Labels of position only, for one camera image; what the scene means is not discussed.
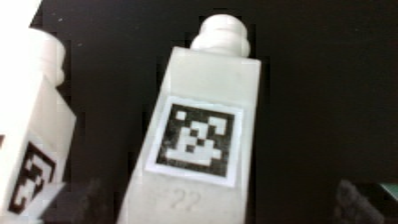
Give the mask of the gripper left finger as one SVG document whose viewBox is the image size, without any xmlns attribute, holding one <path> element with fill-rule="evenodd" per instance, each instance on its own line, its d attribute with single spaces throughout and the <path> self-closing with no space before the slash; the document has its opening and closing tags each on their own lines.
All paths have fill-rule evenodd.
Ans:
<svg viewBox="0 0 398 224">
<path fill-rule="evenodd" d="M 41 219 L 44 224 L 112 224 L 107 191 L 98 179 L 66 184 Z"/>
</svg>

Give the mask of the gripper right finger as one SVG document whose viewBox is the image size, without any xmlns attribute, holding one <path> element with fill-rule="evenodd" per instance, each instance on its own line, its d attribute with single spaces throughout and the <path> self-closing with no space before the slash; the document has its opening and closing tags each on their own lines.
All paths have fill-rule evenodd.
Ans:
<svg viewBox="0 0 398 224">
<path fill-rule="evenodd" d="M 334 224 L 398 224 L 398 183 L 339 181 Z"/>
</svg>

